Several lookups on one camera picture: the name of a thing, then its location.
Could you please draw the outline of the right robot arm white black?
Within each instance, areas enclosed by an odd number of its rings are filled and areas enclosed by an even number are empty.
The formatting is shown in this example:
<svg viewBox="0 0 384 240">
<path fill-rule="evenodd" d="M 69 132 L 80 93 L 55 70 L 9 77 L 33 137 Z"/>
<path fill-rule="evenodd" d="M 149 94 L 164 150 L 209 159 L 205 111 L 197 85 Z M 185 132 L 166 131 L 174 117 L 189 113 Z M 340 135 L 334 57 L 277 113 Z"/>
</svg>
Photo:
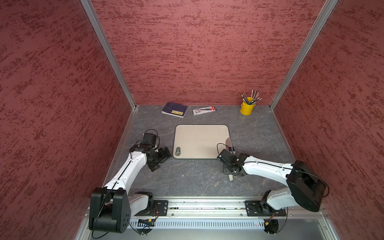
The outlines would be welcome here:
<svg viewBox="0 0 384 240">
<path fill-rule="evenodd" d="M 266 191 L 256 204 L 258 214 L 272 216 L 279 210 L 295 206 L 310 212 L 320 210 L 328 185 L 304 162 L 274 163 L 248 154 L 235 156 L 225 149 L 218 154 L 217 159 L 223 163 L 226 175 L 255 175 L 286 186 L 277 191 Z"/>
</svg>

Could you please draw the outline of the beige cutting board green rim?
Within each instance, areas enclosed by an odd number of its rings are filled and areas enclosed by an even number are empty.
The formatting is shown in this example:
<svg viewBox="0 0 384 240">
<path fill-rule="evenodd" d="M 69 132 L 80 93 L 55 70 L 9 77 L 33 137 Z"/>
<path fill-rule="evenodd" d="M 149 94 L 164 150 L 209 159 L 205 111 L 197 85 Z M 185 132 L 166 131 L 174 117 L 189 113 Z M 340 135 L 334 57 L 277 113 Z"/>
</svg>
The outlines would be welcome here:
<svg viewBox="0 0 384 240">
<path fill-rule="evenodd" d="M 175 128 L 173 157 L 178 160 L 214 160 L 230 137 L 226 125 L 178 125 Z"/>
</svg>

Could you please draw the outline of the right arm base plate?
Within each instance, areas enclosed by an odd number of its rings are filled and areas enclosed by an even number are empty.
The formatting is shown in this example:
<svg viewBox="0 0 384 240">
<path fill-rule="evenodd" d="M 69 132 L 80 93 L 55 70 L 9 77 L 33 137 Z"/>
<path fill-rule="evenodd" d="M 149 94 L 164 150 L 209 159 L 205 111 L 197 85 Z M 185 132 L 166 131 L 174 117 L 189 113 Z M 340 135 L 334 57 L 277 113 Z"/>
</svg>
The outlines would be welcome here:
<svg viewBox="0 0 384 240">
<path fill-rule="evenodd" d="M 248 217 L 286 217 L 285 209 L 275 210 L 266 202 L 245 201 L 245 209 Z"/>
</svg>

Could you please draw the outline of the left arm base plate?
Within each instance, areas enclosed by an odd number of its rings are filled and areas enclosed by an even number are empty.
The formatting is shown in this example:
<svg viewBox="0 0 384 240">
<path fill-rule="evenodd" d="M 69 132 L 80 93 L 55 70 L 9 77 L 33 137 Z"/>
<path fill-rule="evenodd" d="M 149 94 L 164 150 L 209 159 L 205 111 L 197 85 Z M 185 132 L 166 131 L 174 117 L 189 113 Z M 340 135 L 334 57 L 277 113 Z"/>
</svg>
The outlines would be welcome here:
<svg viewBox="0 0 384 240">
<path fill-rule="evenodd" d="M 167 200 L 153 200 L 149 201 L 146 209 L 140 211 L 136 216 L 151 216 L 151 217 L 163 217 L 168 213 L 169 201 Z"/>
</svg>

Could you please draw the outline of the knife with cream handle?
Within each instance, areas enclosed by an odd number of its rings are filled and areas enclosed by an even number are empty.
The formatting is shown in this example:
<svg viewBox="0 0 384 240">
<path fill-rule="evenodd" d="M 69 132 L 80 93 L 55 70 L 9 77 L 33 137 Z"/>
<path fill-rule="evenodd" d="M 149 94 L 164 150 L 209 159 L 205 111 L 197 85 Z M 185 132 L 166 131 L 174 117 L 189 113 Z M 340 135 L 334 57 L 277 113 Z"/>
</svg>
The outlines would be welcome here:
<svg viewBox="0 0 384 240">
<path fill-rule="evenodd" d="M 227 140 L 225 142 L 225 145 L 227 146 L 227 151 L 229 153 L 231 153 L 232 155 L 234 155 L 236 153 L 235 149 L 234 149 L 234 147 L 232 145 L 231 138 L 227 138 Z M 229 164 L 227 164 L 227 174 L 228 174 L 228 177 L 229 177 L 229 181 L 233 182 L 234 181 L 234 175 L 231 172 L 231 168 L 229 167 Z"/>
</svg>

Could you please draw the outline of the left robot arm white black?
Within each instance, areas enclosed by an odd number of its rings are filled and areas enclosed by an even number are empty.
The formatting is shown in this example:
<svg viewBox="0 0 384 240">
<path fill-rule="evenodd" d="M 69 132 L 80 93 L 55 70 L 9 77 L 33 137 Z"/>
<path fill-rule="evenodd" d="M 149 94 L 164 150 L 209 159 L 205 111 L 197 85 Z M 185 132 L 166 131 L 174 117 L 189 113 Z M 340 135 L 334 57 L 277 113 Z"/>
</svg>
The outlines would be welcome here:
<svg viewBox="0 0 384 240">
<path fill-rule="evenodd" d="M 160 213 L 152 193 L 136 192 L 130 198 L 129 191 L 144 166 L 153 172 L 170 157 L 167 147 L 154 150 L 151 145 L 134 145 L 116 175 L 104 187 L 92 192 L 89 229 L 92 232 L 123 233 L 131 217 L 137 214 L 158 217 Z"/>
</svg>

